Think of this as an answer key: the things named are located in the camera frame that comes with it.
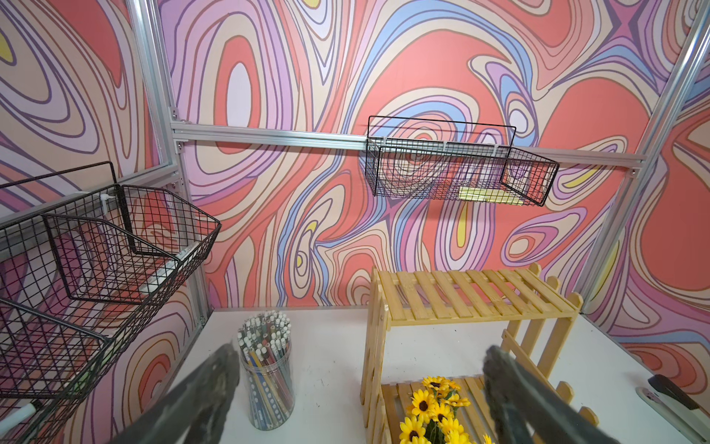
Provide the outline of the wooden two-tier shelf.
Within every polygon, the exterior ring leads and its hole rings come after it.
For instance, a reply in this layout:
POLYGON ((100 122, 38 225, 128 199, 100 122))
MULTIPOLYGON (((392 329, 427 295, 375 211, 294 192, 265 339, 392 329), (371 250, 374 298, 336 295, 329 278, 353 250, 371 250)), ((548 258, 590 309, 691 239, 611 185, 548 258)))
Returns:
POLYGON ((531 374, 548 381, 578 319, 582 296, 562 296, 556 277, 541 268, 371 274, 371 301, 362 372, 361 404, 369 443, 399 441, 401 416, 421 382, 384 383, 386 336, 404 327, 419 337, 445 332, 455 342, 445 354, 471 346, 482 353, 501 335, 501 347, 531 374))

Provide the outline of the yellow sticky notes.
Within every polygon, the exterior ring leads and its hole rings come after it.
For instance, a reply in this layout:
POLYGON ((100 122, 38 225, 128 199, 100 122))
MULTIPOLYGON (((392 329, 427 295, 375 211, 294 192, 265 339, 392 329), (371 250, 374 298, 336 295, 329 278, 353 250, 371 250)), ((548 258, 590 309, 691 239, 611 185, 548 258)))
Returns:
POLYGON ((521 196, 506 190, 481 189, 473 187, 460 187, 458 198, 462 201, 473 201, 479 203, 496 205, 519 205, 525 204, 521 196))

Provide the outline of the white marker in basket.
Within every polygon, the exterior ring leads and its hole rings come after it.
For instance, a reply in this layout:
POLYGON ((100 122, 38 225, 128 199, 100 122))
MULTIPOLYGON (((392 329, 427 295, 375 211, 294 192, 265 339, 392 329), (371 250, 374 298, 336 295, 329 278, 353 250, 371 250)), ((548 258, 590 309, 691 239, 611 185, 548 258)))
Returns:
POLYGON ((12 414, 2 419, 0 422, 0 438, 3 438, 14 427, 18 426, 23 421, 33 417, 38 411, 34 403, 28 403, 17 409, 12 414))

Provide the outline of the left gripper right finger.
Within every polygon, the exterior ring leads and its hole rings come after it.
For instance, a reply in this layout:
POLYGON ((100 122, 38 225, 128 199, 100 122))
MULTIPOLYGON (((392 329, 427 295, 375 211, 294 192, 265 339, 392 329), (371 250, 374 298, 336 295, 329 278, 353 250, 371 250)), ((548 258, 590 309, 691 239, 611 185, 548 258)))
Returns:
POLYGON ((499 443, 614 443, 497 346, 484 357, 484 394, 499 443))

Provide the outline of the clear cup of pencils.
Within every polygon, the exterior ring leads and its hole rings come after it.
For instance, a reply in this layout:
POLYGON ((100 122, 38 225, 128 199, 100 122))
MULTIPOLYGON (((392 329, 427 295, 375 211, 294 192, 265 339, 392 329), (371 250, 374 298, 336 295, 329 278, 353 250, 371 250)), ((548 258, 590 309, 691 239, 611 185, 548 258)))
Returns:
POLYGON ((290 319, 277 310, 256 314, 239 328, 237 344, 246 371, 251 423, 262 431, 281 427, 295 408, 290 319))

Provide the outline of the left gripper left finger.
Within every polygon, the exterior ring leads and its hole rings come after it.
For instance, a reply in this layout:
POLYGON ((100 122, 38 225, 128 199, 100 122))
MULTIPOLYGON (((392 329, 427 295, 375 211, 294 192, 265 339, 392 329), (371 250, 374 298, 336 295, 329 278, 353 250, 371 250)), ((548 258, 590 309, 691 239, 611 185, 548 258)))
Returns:
POLYGON ((112 442, 218 443, 239 384, 240 358, 226 343, 112 442))

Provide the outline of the sunflower pot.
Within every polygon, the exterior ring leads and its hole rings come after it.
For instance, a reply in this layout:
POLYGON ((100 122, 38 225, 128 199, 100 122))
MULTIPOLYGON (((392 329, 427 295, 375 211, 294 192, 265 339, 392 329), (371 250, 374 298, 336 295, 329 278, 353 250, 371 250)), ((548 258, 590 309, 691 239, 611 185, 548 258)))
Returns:
POLYGON ((427 377, 383 388, 395 443, 495 443, 480 377, 427 377))

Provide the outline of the grey black stapler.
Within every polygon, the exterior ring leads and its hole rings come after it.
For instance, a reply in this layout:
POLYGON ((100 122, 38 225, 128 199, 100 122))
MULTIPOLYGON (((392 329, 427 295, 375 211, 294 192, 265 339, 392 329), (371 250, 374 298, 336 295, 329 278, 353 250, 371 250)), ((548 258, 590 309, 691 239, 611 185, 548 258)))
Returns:
POLYGON ((709 416, 671 379, 653 375, 649 388, 637 387, 639 398, 669 422, 691 443, 709 442, 709 416))

